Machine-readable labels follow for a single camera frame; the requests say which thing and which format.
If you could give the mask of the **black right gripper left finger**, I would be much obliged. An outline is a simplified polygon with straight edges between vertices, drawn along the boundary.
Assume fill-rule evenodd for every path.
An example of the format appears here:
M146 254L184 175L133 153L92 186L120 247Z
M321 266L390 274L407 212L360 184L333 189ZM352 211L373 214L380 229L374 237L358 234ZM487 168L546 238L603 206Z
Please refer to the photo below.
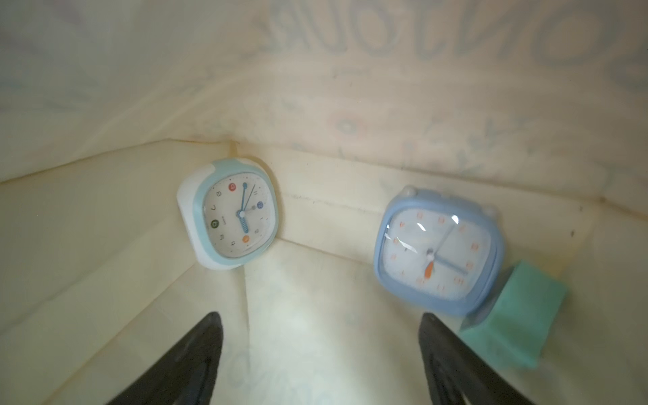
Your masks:
M218 376L224 329L209 312L111 404L208 405Z

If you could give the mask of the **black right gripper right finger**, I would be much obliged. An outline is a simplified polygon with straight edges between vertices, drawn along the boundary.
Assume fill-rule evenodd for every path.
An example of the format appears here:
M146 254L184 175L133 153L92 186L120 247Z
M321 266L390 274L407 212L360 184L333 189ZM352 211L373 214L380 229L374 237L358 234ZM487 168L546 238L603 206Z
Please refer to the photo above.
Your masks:
M436 315L422 315L418 339L433 404L533 404Z

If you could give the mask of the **mint green alarm clock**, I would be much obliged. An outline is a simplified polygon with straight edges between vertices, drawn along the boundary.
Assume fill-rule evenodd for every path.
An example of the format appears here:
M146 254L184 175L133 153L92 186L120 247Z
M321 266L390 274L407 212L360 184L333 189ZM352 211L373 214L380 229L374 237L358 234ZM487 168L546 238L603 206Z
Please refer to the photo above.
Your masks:
M497 278L458 336L490 367L535 369L568 287L526 261Z

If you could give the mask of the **periwinkle blue alarm clock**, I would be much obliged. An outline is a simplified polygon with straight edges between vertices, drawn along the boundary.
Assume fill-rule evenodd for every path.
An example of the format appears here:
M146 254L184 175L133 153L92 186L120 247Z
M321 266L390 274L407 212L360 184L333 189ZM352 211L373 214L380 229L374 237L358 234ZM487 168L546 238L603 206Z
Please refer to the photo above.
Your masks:
M376 278L391 294L430 312L454 317L475 312L506 253L499 214L493 206L404 187L379 226Z

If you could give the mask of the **white teal square alarm clock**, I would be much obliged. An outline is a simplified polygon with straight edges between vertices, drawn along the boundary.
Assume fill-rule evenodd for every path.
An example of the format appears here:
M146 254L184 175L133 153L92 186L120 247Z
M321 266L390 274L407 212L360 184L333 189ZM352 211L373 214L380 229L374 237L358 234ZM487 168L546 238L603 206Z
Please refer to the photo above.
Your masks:
M195 170L181 183L177 203L197 261L210 270L258 258L278 232L273 182L252 160L216 160Z

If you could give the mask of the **cream printed canvas bag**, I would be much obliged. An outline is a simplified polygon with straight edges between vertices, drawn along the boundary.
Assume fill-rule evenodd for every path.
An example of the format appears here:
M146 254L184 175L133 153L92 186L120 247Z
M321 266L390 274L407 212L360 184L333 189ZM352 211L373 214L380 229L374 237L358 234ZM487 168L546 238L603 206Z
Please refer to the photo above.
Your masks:
M210 270L177 192L228 158L278 232ZM646 2L2 2L2 403L106 403L209 312L215 404L427 403L423 310L372 269L406 185L568 286L514 387L646 403Z

